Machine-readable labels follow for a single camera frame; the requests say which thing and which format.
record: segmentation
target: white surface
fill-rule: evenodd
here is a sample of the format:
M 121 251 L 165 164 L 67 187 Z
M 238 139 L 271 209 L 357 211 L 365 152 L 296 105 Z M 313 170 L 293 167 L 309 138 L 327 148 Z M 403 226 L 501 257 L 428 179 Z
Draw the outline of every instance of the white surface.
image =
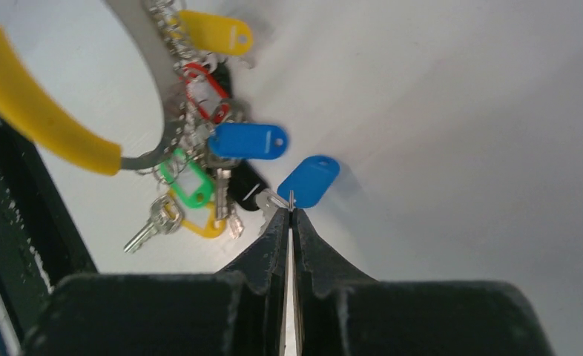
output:
M 276 187 L 306 156 L 343 163 L 309 212 L 329 243 L 376 278 L 510 281 L 556 351 L 583 355 L 583 0 L 220 3 L 189 1 L 260 23 L 236 92 L 291 139 L 255 165 Z M 88 127 L 129 154 L 155 145 L 151 78 L 98 1 L 0 1 L 0 21 Z M 154 182 L 42 153 L 101 271 L 214 271 L 258 230 L 243 214 L 238 241 L 183 233 L 124 255 Z

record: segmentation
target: key blade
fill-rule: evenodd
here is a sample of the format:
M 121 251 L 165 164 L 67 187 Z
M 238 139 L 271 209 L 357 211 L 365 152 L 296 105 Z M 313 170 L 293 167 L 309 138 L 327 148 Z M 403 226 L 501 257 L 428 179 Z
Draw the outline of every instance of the key blade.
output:
M 228 218 L 228 224 L 231 228 L 231 237 L 233 239 L 238 239 L 243 234 L 243 230 L 245 229 L 243 226 L 243 222 L 239 219 L 237 215 L 231 215 Z
M 263 189 L 263 191 L 255 196 L 254 200 L 259 209 L 264 212 L 272 211 L 272 214 L 274 214 L 278 208 L 287 209 L 289 207 L 289 203 L 286 200 L 269 188 Z
M 128 241 L 128 243 L 125 244 L 125 246 L 123 246 L 123 251 L 125 253 L 133 254 L 136 250 L 141 248 L 145 241 L 154 236 L 157 230 L 158 229 L 152 222 L 148 222 L 141 230 L 139 230 L 139 232 L 136 233 L 136 235 L 134 235 L 134 237 L 132 237 L 130 241 Z
M 228 179 L 231 177 L 231 172 L 218 168 L 216 173 L 215 219 L 219 221 L 228 218 L 230 212 L 228 209 Z

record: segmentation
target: black key tag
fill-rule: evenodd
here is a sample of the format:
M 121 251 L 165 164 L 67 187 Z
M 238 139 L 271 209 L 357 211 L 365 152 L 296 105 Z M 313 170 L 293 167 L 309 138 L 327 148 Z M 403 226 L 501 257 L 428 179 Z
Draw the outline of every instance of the black key tag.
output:
M 228 195 L 244 210 L 259 210 L 254 198 L 266 188 L 270 188 L 268 183 L 250 163 L 242 161 L 237 167 L 232 168 L 231 179 L 228 181 Z

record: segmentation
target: yellow plastic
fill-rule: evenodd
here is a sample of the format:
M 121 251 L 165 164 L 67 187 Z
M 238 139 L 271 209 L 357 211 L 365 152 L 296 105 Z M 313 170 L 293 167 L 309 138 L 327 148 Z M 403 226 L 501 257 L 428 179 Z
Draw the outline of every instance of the yellow plastic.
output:
M 169 196 L 173 200 L 176 200 L 177 198 L 176 192 L 171 189 L 169 190 Z M 214 239 L 215 237 L 219 237 L 224 232 L 224 230 L 226 230 L 226 220 L 215 220 L 215 204 L 213 202 L 207 202 L 206 205 L 204 205 L 204 208 L 207 208 L 210 211 L 210 214 L 208 215 L 208 221 L 204 227 L 197 225 L 195 222 L 187 220 L 186 216 L 182 219 L 182 227 L 193 231 L 205 239 Z
M 181 10 L 179 15 L 194 46 L 201 50 L 241 56 L 252 47 L 252 32 L 243 21 L 190 10 Z
M 0 116 L 26 138 L 89 171 L 114 175 L 121 148 L 80 125 L 34 81 L 0 27 Z

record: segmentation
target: key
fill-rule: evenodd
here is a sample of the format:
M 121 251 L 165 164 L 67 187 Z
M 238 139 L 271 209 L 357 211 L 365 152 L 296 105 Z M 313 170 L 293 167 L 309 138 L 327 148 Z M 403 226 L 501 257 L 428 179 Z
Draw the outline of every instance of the key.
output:
M 238 239 L 243 234 L 243 222 L 239 215 L 237 215 L 237 209 L 235 207 L 232 198 L 228 198 L 228 226 L 231 228 L 231 238 Z
M 180 227 L 180 222 L 184 217 L 184 213 L 178 208 L 176 202 L 167 194 L 154 200 L 150 212 L 148 223 L 125 244 L 124 252 L 134 253 L 152 236 L 171 234 Z
M 218 168 L 232 169 L 241 163 L 241 159 L 222 158 L 207 149 L 206 152 L 206 167 L 213 168 L 215 171 Z
M 261 225 L 261 229 L 259 230 L 259 236 L 263 235 L 266 232 L 266 228 L 268 227 L 270 220 L 276 214 L 279 208 L 289 208 L 289 203 L 284 200 L 280 195 L 274 193 L 273 190 L 270 188 L 263 189 L 257 196 L 254 198 L 257 202 L 257 205 L 263 212 L 263 219 L 265 222 Z
M 215 219 L 224 220 L 228 217 L 228 180 L 231 177 L 229 169 L 218 168 L 215 171 Z

